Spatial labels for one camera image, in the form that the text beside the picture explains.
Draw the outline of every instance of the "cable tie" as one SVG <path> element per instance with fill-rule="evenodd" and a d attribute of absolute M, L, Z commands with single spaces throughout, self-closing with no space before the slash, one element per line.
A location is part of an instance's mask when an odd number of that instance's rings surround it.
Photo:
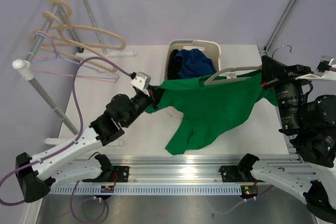
<path fill-rule="evenodd" d="M 38 161 L 40 164 L 42 164 L 43 163 L 43 160 L 42 160 L 42 158 L 40 157 L 40 158 L 37 158 L 36 159 L 36 161 Z"/>

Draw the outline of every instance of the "purple wall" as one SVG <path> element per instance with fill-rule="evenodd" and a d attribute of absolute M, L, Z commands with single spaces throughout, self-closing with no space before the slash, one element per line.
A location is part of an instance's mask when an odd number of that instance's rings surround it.
<path fill-rule="evenodd" d="M 90 24 L 81 0 L 73 22 Z M 100 27 L 125 37 L 129 45 L 165 45 L 176 39 L 220 44 L 267 42 L 288 0 L 89 0 Z M 97 41 L 95 34 L 79 33 Z"/>
<path fill-rule="evenodd" d="M 336 58 L 336 0 L 299 0 L 274 47 L 290 44 L 293 53 L 280 49 L 275 58 L 287 65 L 301 64 L 313 70 L 323 55 Z M 336 82 L 314 82 L 310 100 L 336 94 Z"/>
<path fill-rule="evenodd" d="M 15 157 L 27 152 L 34 154 L 45 147 L 46 137 L 57 137 L 60 120 L 37 92 L 12 68 L 12 61 L 24 59 L 30 48 L 28 35 L 39 28 L 44 19 L 42 11 L 50 10 L 48 0 L 0 0 L 0 176 L 15 168 Z M 50 53 L 38 53 L 38 57 Z M 45 64 L 55 71 L 71 72 L 72 66 L 62 62 Z M 69 79 L 47 74 L 36 74 L 62 108 L 65 108 L 71 90 Z M 1 199 L 14 202 L 22 200 L 16 178 L 12 176 L 0 189 Z M 21 223 L 24 205 L 4 207 L 0 205 L 1 223 Z"/>

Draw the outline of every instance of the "white pole cap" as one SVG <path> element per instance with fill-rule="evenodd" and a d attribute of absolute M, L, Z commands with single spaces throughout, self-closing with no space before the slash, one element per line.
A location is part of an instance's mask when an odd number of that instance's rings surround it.
<path fill-rule="evenodd" d="M 17 59 L 12 62 L 12 67 L 16 69 L 27 81 L 34 78 L 34 74 L 30 70 L 30 65 L 31 63 L 26 60 Z"/>

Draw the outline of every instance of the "metal floor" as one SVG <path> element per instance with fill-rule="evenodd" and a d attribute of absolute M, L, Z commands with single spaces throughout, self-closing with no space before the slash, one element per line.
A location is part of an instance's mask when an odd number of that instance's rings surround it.
<path fill-rule="evenodd" d="M 268 186 L 261 186 L 263 191 Z M 73 224 L 69 211 L 70 196 L 44 198 L 37 224 Z M 74 206 L 88 196 L 77 196 Z M 112 196 L 107 200 L 109 214 L 99 223 L 113 224 L 313 224 L 315 217 L 305 205 L 289 194 L 274 189 L 224 215 L 242 199 L 239 196 Z M 101 213 L 102 204 L 88 201 L 75 207 L 77 216 L 92 221 Z"/>

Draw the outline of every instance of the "black bracket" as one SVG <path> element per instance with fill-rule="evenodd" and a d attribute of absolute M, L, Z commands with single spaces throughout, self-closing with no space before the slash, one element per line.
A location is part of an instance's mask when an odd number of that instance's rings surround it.
<path fill-rule="evenodd" d="M 127 183 L 128 182 L 128 176 L 130 175 L 129 166 L 114 165 L 112 172 L 115 173 L 118 177 L 117 183 Z M 113 182 L 113 177 L 110 176 L 107 182 Z"/>
<path fill-rule="evenodd" d="M 255 182 L 255 179 L 250 176 L 244 179 L 238 172 L 238 167 L 236 165 L 223 165 L 220 167 L 219 172 L 222 176 L 222 182 L 232 183 L 232 182 Z"/>

